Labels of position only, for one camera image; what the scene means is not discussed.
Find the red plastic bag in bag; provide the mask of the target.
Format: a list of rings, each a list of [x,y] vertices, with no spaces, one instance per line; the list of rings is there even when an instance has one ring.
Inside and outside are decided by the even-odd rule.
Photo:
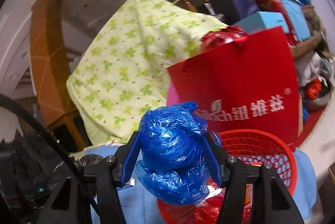
[[[247,37],[247,32],[240,26],[227,26],[225,29],[210,31],[201,39],[201,52],[212,50]]]

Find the light blue shoe box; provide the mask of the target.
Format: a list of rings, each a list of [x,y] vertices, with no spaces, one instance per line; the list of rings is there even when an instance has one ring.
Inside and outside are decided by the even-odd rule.
[[[256,33],[261,30],[272,29],[280,26],[288,34],[289,27],[282,13],[257,11],[246,18],[234,23],[233,26],[239,26],[248,34]]]

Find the blue plastic bag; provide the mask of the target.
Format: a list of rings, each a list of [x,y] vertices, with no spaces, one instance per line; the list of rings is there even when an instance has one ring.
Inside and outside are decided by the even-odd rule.
[[[139,124],[142,159],[135,173],[153,196],[172,205],[193,205],[210,193],[202,135],[208,131],[194,101],[147,110]]]

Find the red Nilrich paper bag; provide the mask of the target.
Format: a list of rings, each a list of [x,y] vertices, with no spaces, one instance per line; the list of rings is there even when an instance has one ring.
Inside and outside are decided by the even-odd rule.
[[[281,27],[203,52],[167,71],[180,101],[196,102],[195,113],[211,130],[257,129],[296,145],[300,94]]]

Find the blue plastic storage bin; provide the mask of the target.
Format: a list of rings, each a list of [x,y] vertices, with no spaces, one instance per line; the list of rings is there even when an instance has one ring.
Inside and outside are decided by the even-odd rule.
[[[292,22],[298,40],[303,41],[309,39],[311,34],[302,11],[302,3],[298,0],[281,0],[281,2]]]

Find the magenta pillow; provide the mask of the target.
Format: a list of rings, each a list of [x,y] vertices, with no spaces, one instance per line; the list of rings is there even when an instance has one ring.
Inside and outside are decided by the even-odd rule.
[[[180,100],[180,97],[177,93],[177,90],[174,86],[174,84],[171,82],[169,85],[169,88],[167,90],[167,100],[166,100],[166,105],[167,106],[172,106],[175,104],[179,104],[182,101]]]

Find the metal basin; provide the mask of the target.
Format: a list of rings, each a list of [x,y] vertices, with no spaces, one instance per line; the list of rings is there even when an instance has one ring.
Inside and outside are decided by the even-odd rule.
[[[329,103],[334,86],[323,76],[316,77],[302,88],[303,107],[308,112],[322,110]]]

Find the green clover quilt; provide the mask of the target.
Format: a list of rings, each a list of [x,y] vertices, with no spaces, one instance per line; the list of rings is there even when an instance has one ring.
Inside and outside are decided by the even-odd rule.
[[[167,68],[200,53],[226,28],[167,0],[127,0],[89,45],[66,87],[93,145],[125,143],[142,115],[166,105]]]

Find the red mesh waste basket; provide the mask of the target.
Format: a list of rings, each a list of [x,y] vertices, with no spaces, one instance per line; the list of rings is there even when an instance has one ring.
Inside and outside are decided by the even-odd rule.
[[[258,130],[220,133],[222,146],[237,162],[221,193],[196,205],[169,205],[158,201],[166,223],[303,223],[293,200],[296,164],[287,145]]]

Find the orange wooden cabinet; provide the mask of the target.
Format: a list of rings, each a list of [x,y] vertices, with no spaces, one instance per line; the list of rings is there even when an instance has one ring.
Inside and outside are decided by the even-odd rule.
[[[70,68],[61,30],[61,0],[36,0],[31,10],[30,70],[41,114],[51,133],[65,127],[60,136],[83,150],[86,143],[74,123],[79,112],[66,88]]]

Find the black clothes pile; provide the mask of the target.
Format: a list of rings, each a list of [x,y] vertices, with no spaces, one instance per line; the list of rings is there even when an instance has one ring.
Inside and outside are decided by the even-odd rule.
[[[14,177],[25,192],[46,188],[52,172],[62,162],[58,153],[37,134],[16,132],[11,142],[1,141],[1,151],[14,153]]]

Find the black grey plastic bag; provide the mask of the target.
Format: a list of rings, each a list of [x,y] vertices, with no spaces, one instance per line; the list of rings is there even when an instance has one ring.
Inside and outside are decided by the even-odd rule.
[[[97,154],[86,154],[80,159],[75,160],[75,162],[81,166],[90,166],[90,165],[97,165],[103,158]]]

